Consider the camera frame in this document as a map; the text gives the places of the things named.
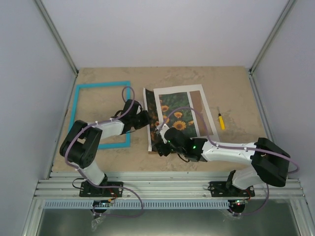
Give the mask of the teal wooden photo frame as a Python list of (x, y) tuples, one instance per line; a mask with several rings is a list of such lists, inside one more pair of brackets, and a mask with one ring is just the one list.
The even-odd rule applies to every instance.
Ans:
[[(106, 82), (106, 83), (92, 83), (92, 84), (78, 84), (78, 85), (76, 85), (68, 130), (70, 131), (71, 127), (74, 124), (80, 89), (103, 88), (103, 87), (120, 87), (120, 86), (130, 87), (130, 85), (131, 85), (130, 81), (118, 81), (118, 82)], [(130, 134), (127, 134), (125, 142), (99, 144), (98, 149), (129, 148), (130, 144), (131, 144), (131, 137), (130, 137)]]

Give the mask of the sunflower photo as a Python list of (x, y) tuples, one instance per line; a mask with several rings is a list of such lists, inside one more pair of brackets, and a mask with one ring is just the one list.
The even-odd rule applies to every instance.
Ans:
[(168, 127), (175, 127), (190, 138), (197, 137), (197, 128), (195, 127), (195, 118), (191, 110), (177, 110), (170, 115), (172, 111), (180, 107), (189, 107), (189, 96), (187, 92), (178, 92), (172, 94), (160, 94), (158, 101), (155, 99), (155, 93), (152, 90), (143, 89), (145, 109), (149, 114), (148, 125), (148, 152), (155, 152), (153, 147), (158, 142), (158, 135), (155, 133), (157, 126), (166, 120)]

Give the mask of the white passe-partout mat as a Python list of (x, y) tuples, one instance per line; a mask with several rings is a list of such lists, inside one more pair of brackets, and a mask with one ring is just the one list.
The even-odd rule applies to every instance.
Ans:
[[(203, 118), (201, 117), (201, 114), (198, 111), (196, 111), (193, 108), (193, 106), (192, 106), (192, 101), (191, 101), (191, 97), (190, 97), (190, 93), (189, 92), (190, 91), (196, 91), (196, 90), (199, 90), (200, 93), (201, 93), (203, 105), (204, 105), (204, 108), (205, 108), (205, 111), (206, 111), (206, 114), (207, 114), (208, 126), (206, 126), (206, 123), (203, 120)], [(172, 93), (178, 93), (178, 92), (187, 92), (188, 96), (189, 96), (190, 106), (189, 107), (177, 108), (174, 111), (172, 111), (170, 113), (170, 115), (175, 113), (175, 111), (181, 110), (181, 109), (183, 109), (183, 110), (191, 110), (192, 114), (194, 115), (194, 118), (195, 118), (195, 127), (197, 128), (197, 134), (198, 134), (197, 137), (206, 137), (207, 135), (210, 135), (212, 140), (214, 140), (214, 141), (219, 141), (220, 140), (220, 138), (218, 136), (218, 132), (217, 132), (216, 126), (215, 126), (215, 122), (214, 122), (213, 117), (211, 115), (211, 111), (210, 111), (209, 105), (207, 103), (207, 99), (206, 99), (206, 96), (205, 96), (205, 93), (204, 93), (202, 85), (186, 85), (186, 86), (175, 86), (175, 87), (167, 87), (167, 88), (155, 88), (153, 90), (153, 92), (155, 93), (156, 101), (158, 101), (158, 96), (160, 94), (172, 94)], [(205, 126), (206, 131), (207, 131), (207, 135), (206, 136), (200, 136), (195, 115), (199, 115), (202, 118), (203, 124)]]

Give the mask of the yellow handled screwdriver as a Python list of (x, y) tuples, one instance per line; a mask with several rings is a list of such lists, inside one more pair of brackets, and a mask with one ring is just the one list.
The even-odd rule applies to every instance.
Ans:
[(224, 124), (224, 121), (223, 121), (222, 114), (220, 112), (219, 107), (217, 107), (217, 109), (218, 109), (218, 118), (219, 118), (219, 123), (220, 123), (221, 130), (225, 130), (225, 124)]

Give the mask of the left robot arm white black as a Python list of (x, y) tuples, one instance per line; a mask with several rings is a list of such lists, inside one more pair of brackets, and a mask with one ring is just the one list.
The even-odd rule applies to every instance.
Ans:
[(143, 110), (138, 101), (129, 99), (124, 108), (108, 120), (94, 123), (77, 120), (60, 147), (60, 155), (91, 184), (96, 196), (103, 196), (108, 190), (108, 177), (95, 161), (100, 141), (141, 129), (149, 122), (148, 111)]

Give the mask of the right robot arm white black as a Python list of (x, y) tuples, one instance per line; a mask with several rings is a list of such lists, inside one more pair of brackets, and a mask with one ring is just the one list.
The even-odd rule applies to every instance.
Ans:
[(259, 183), (286, 185), (290, 156), (267, 138), (247, 144), (215, 143), (206, 138), (190, 138), (165, 125), (154, 147), (160, 156), (176, 153), (190, 162), (226, 161), (246, 165), (245, 169), (229, 174), (222, 191), (231, 196), (238, 196)]

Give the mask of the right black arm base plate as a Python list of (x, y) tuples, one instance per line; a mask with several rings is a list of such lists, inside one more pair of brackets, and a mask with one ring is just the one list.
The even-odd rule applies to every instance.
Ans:
[(209, 182), (208, 191), (212, 197), (254, 197), (255, 191), (253, 186), (247, 189), (240, 189), (233, 185), (226, 186), (226, 181)]

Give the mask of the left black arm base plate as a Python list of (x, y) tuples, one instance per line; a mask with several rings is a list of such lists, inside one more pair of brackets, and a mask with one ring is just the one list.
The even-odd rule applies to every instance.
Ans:
[(80, 197), (108, 197), (117, 198), (121, 197), (123, 193), (123, 182), (120, 181), (109, 181), (107, 182), (110, 188), (99, 188), (92, 186), (87, 181), (81, 183), (79, 196)]

